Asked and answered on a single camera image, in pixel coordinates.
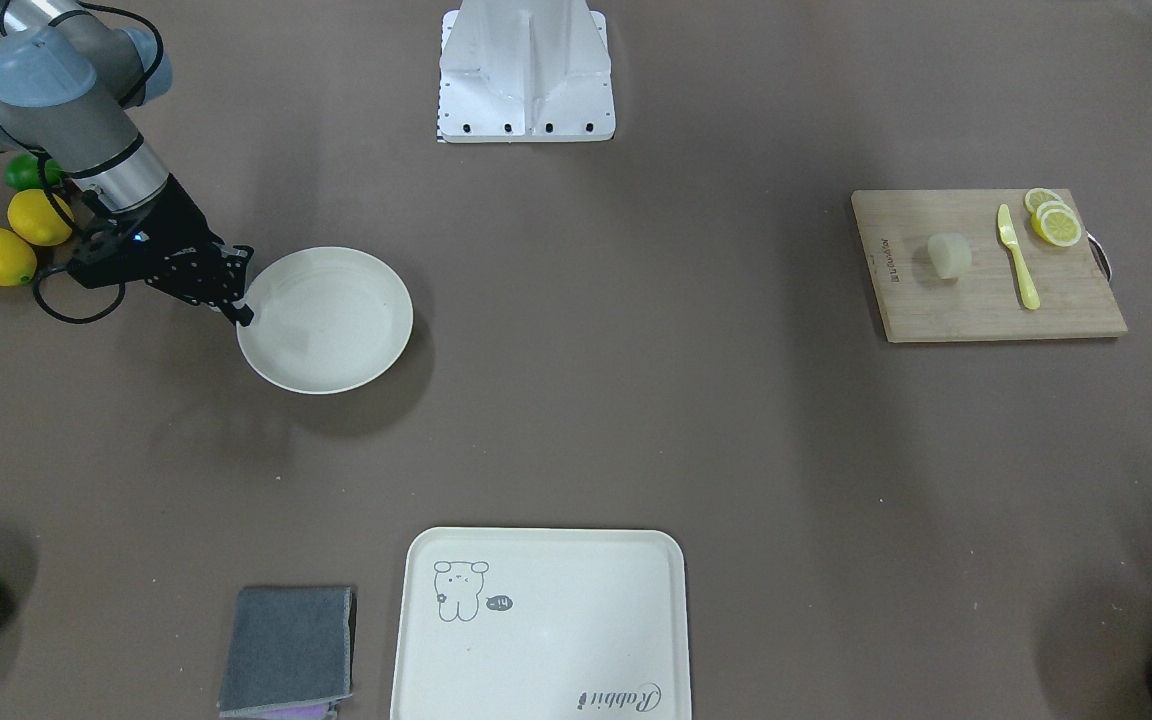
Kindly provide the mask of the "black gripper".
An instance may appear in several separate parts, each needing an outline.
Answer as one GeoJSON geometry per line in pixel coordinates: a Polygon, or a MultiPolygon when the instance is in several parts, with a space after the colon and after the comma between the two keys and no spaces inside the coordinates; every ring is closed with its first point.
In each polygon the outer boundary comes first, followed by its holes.
{"type": "Polygon", "coordinates": [[[220,306],[236,327],[252,323],[243,300],[252,247],[228,245],[212,233],[179,179],[166,179],[137,209],[111,211],[92,192],[83,200],[94,218],[67,262],[74,281],[88,290],[143,281],[187,304],[220,306]]]}

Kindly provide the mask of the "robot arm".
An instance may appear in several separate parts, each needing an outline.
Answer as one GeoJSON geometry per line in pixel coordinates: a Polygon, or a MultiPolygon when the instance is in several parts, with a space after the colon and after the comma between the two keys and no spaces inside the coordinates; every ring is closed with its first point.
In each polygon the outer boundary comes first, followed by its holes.
{"type": "Polygon", "coordinates": [[[142,281],[238,327],[251,247],[229,247],[128,111],[172,88],[162,38],[137,15],[106,26],[101,6],[0,1],[0,152],[54,160],[92,211],[63,270],[88,290],[142,281]]]}

